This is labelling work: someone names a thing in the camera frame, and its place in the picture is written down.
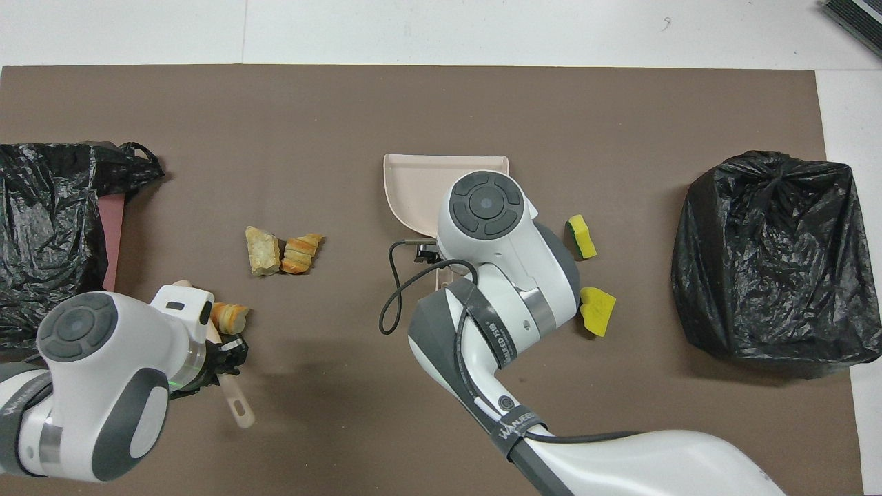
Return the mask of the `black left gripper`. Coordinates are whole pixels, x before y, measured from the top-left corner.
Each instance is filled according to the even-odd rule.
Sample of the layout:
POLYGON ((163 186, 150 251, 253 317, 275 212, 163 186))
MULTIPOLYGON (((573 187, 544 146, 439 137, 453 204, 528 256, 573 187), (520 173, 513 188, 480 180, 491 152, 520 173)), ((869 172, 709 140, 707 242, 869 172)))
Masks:
POLYGON ((218 370, 224 375, 240 375, 240 367, 245 363, 249 351, 243 336, 223 336, 223 351, 212 342, 205 343, 205 357, 195 378, 181 389, 172 392, 173 399, 196 395, 209 386, 220 386, 218 370))

